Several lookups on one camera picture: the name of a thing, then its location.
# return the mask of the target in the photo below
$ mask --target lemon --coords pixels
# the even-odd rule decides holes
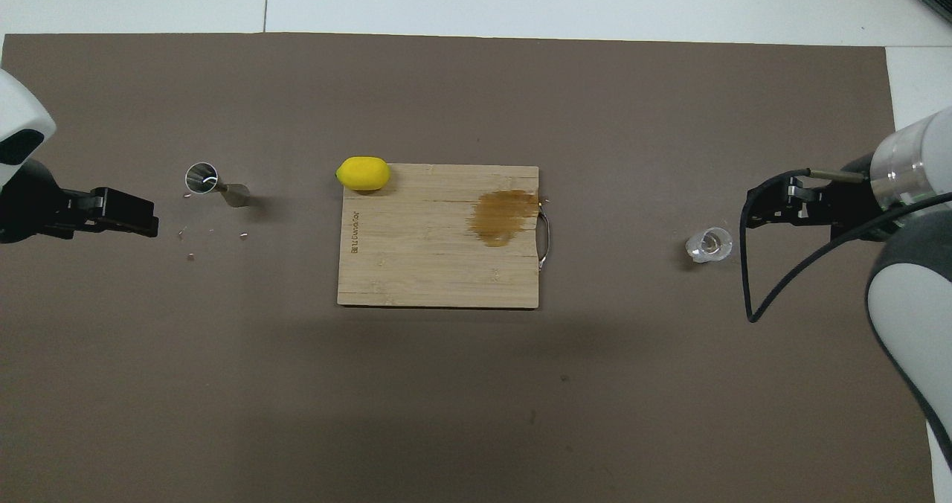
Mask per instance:
[[[378,190],[390,181],[390,167],[380,157],[350,157],[337,168],[337,179],[350,190]]]

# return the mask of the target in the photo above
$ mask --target metal jigger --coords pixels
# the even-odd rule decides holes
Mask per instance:
[[[195,163],[184,175],[184,185],[194,194],[221,192],[225,202],[232,208],[242,208],[248,204],[251,194],[245,185],[225,184],[219,179],[218,170],[208,163]]]

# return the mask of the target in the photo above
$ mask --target liquid spill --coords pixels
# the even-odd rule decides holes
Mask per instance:
[[[537,215],[538,198],[534,194],[524,190],[497,190],[480,196],[469,217],[469,229],[486,246],[505,246],[517,232],[524,230],[527,218]]]

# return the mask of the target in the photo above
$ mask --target brown mat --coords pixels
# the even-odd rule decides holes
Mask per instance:
[[[758,324],[737,256],[683,248],[736,235],[766,177],[891,133],[881,48],[37,35],[3,66],[57,120],[35,158],[62,187],[162,222],[0,248],[4,499],[931,499],[924,418],[864,315],[878,246]],[[361,154],[538,165],[540,309],[336,306],[333,171]],[[254,207],[183,199],[195,161]],[[756,295],[824,238],[753,232]]]

